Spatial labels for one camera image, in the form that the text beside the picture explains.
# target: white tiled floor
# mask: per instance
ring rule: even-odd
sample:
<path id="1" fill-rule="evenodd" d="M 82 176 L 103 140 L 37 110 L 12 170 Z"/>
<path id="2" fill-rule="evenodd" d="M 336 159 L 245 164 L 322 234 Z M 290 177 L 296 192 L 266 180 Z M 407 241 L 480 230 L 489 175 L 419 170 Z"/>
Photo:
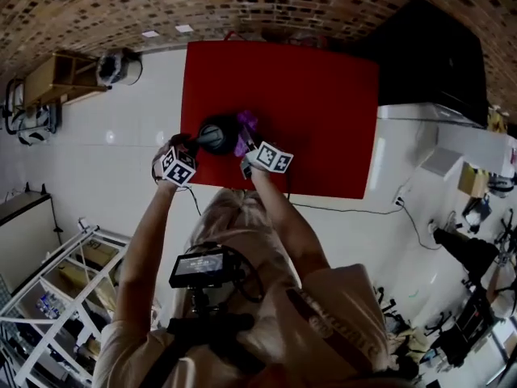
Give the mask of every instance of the white tiled floor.
<path id="1" fill-rule="evenodd" d="M 26 147 L 2 131 L 0 193 L 21 188 L 26 181 L 34 188 L 45 183 L 54 195 L 57 220 L 67 235 L 76 231 L 79 217 L 131 235 L 153 195 L 151 158 L 164 137 L 179 131 L 185 55 L 185 51 L 147 55 L 144 73 L 134 86 L 115 85 L 106 94 L 65 107 L 62 128 L 47 144 Z M 422 241 L 433 247 L 428 221 L 444 221 L 467 200 L 456 190 L 459 173 L 444 183 L 430 173 L 414 170 L 434 145 L 435 131 L 430 123 L 378 120 L 376 145 L 384 139 L 385 150 L 378 178 L 376 182 L 370 179 L 364 200 L 293 196 L 292 201 L 387 212 L 395 209 L 393 196 L 411 177 L 406 206 Z M 201 208 L 216 190 L 194 186 Z M 494 214 L 483 226 L 482 237 L 493 233 L 491 226 L 497 225 L 498 215 L 509 202 L 493 199 Z M 443 248 L 420 247 L 403 212 L 389 216 L 318 209 L 301 212 L 316 230 L 332 266 L 365 264 L 374 285 L 384 286 L 387 294 L 396 298 L 399 312 L 414 325 L 426 323 L 459 301 L 462 267 Z M 162 303 L 170 297 L 167 281 L 175 257 L 196 219 L 190 195 L 179 193 L 170 214 L 159 272 L 157 295 Z"/>

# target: forearm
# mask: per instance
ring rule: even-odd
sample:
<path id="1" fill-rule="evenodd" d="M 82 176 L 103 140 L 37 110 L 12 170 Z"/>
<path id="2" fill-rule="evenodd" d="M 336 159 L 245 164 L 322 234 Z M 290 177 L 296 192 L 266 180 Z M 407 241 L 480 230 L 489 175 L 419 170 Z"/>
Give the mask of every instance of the forearm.
<path id="1" fill-rule="evenodd" d="M 131 318 L 142 326 L 149 325 L 167 216 L 175 191 L 171 185 L 158 186 L 132 236 L 120 276 L 115 320 Z"/>
<path id="2" fill-rule="evenodd" d="M 300 279 L 320 268 L 328 268 L 322 245 L 310 224 L 267 175 L 254 171 L 251 179 Z"/>
<path id="3" fill-rule="evenodd" d="M 496 294 L 496 288 L 498 285 L 500 270 L 501 270 L 501 268 L 499 266 L 497 266 L 495 268 L 494 275 L 490 279 L 490 283 L 488 284 L 488 289 L 486 290 L 486 299 L 488 300 L 489 304 L 492 304 L 498 296 Z"/>

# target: pants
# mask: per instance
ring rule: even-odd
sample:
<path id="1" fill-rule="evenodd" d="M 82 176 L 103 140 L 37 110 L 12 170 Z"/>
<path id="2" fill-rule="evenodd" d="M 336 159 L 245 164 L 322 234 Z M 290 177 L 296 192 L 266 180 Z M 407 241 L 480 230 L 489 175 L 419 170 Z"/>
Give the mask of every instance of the pants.
<path id="1" fill-rule="evenodd" d="M 437 229 L 433 235 L 436 243 L 445 247 L 463 264 L 475 285 L 479 285 L 481 278 L 499 254 L 496 246 L 478 238 L 465 238 L 441 229 Z"/>

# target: purple object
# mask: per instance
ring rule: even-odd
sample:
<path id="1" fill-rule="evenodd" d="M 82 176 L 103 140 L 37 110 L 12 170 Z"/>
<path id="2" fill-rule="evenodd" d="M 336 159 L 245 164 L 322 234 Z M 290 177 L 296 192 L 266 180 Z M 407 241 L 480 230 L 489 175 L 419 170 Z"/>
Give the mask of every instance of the purple object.
<path id="1" fill-rule="evenodd" d="M 259 119 L 254 116 L 251 111 L 239 112 L 237 114 L 237 122 L 241 125 L 245 125 L 248 128 L 248 132 L 251 136 L 257 132 L 257 124 L 259 123 Z M 241 134 L 239 133 L 239 139 L 237 141 L 237 145 L 235 146 L 235 150 L 233 150 L 233 153 L 236 157 L 244 157 L 247 152 L 248 146 L 241 138 Z"/>

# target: box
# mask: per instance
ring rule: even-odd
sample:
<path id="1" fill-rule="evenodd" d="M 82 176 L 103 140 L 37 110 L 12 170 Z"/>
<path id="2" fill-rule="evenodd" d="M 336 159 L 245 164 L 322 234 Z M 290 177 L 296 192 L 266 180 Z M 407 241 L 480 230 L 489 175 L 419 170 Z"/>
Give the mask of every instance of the box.
<path id="1" fill-rule="evenodd" d="M 468 196 L 482 198 L 485 195 L 488 181 L 488 173 L 474 170 L 468 163 L 464 162 L 458 189 Z"/>

